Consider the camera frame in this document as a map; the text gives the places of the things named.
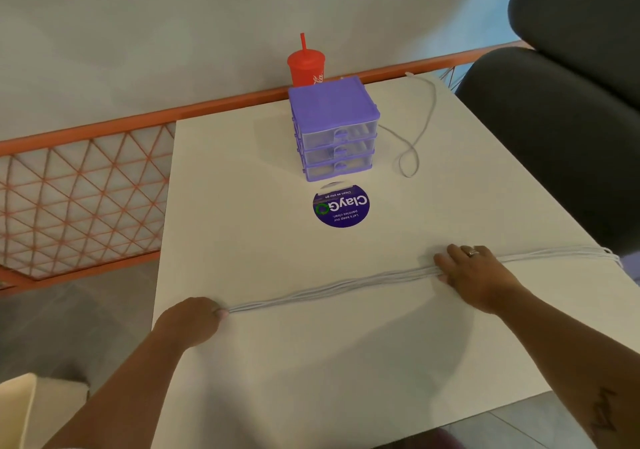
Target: triangular lattice pattern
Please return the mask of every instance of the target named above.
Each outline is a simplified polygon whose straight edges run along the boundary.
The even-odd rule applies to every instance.
[[[44,279],[158,250],[174,134],[167,124],[1,157],[2,265]]]

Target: round sticker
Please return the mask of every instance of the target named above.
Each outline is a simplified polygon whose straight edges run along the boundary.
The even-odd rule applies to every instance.
[[[368,212],[369,197],[359,186],[318,194],[314,198],[316,217],[332,227],[353,227],[363,221]]]

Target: floor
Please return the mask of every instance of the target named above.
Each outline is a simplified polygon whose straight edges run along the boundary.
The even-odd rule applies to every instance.
[[[151,262],[0,299],[0,382],[34,372],[84,380],[94,392],[149,332],[157,268]],[[595,447],[551,392],[444,429],[467,449]]]

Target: purple lid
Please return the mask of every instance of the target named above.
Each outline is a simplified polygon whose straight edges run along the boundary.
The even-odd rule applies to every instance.
[[[357,76],[289,89],[300,134],[377,121],[378,107]]]

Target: person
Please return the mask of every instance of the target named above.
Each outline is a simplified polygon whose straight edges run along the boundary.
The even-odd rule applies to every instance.
[[[500,317],[596,446],[640,447],[640,355],[537,298],[488,248],[450,245],[447,253],[434,257],[440,280]],[[203,297],[167,309],[44,449],[151,447],[182,353],[210,339],[227,315]]]

